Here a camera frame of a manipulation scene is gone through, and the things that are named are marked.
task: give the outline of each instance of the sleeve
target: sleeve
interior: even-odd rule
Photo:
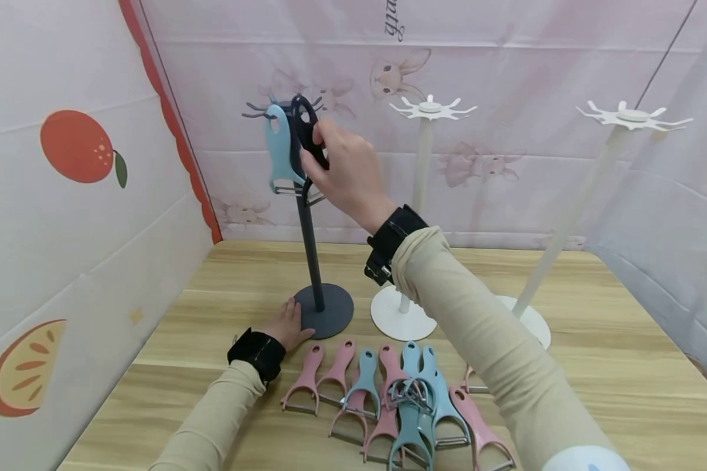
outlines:
[[[421,229],[405,239],[393,258],[393,280],[437,321],[489,388],[525,470],[628,470],[562,369],[487,286],[453,257],[439,228]],[[612,460],[600,466],[572,450]],[[561,461],[566,456],[578,464]],[[613,467],[614,462],[622,465]]]
[[[250,363],[230,363],[165,445],[149,471],[220,471],[246,411],[264,394]]]

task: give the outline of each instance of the hand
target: hand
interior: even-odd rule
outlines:
[[[302,166],[330,203],[374,234],[396,210],[385,193],[380,159],[361,135],[339,128],[325,116],[314,126],[315,144],[327,147],[330,170],[325,171],[307,150]]]
[[[302,306],[294,298],[289,298],[283,303],[278,315],[264,324],[258,332],[273,337],[285,347],[285,352],[288,353],[314,335],[313,328],[302,330]]]

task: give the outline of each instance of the wooden table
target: wooden table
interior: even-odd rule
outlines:
[[[390,340],[369,317],[378,292],[362,273],[369,248],[319,244],[318,251],[323,280],[348,289],[355,304],[344,333],[324,341],[323,372],[343,336],[355,339],[359,351],[377,351]],[[455,252],[493,292],[508,296],[521,292],[541,256],[513,250]],[[60,470],[146,470],[223,371],[235,334],[260,326],[307,284],[300,243],[226,241],[215,246]],[[707,381],[605,264],[589,253],[561,254],[534,307],[553,332],[552,356],[633,471],[707,470]],[[464,363],[440,329],[419,343],[434,347],[449,385],[457,385]],[[279,381],[239,432],[226,470],[383,469],[373,462],[364,465],[356,446],[327,437],[332,406],[320,404],[319,417],[280,411],[280,398],[298,376],[305,352],[302,346],[286,357]],[[492,401],[476,401],[484,420],[511,445]],[[343,423],[344,428],[353,425]],[[375,450],[389,443],[380,445]],[[436,469],[469,471],[469,448],[438,452]]]

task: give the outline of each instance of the round base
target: round base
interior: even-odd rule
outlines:
[[[508,309],[513,309],[513,306],[517,301],[516,298],[512,298],[510,296],[496,296],[496,298],[499,299]],[[527,307],[524,313],[521,314],[521,318],[519,320],[529,330],[529,332],[531,332],[532,335],[540,341],[542,348],[545,350],[550,348],[550,344],[553,341],[552,334],[550,333],[550,327],[547,326],[547,323],[544,321],[540,313],[537,312],[537,309],[534,309],[532,306]]]
[[[409,342],[427,337],[437,327],[434,319],[427,317],[424,309],[414,302],[408,303],[408,312],[402,313],[401,294],[396,287],[380,289],[372,299],[372,320],[380,332],[395,340]]]
[[[321,312],[317,312],[311,287],[302,289],[294,296],[296,302],[302,304],[302,328],[317,331],[311,336],[315,339],[333,337],[343,332],[354,317],[354,301],[348,291],[338,285],[322,283],[322,294],[325,309]]]

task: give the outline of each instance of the wristband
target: wristband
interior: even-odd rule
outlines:
[[[393,273],[390,262],[393,261],[398,247],[409,234],[426,227],[427,223],[408,205],[397,208],[377,229],[377,232],[367,238],[367,243],[372,246],[373,250],[367,259],[364,274],[374,279],[374,282],[380,286],[386,281],[392,283]]]
[[[246,329],[228,351],[228,363],[241,360],[249,363],[259,373],[259,378],[267,386],[280,374],[280,362],[285,358],[285,347],[273,337],[263,332]]]

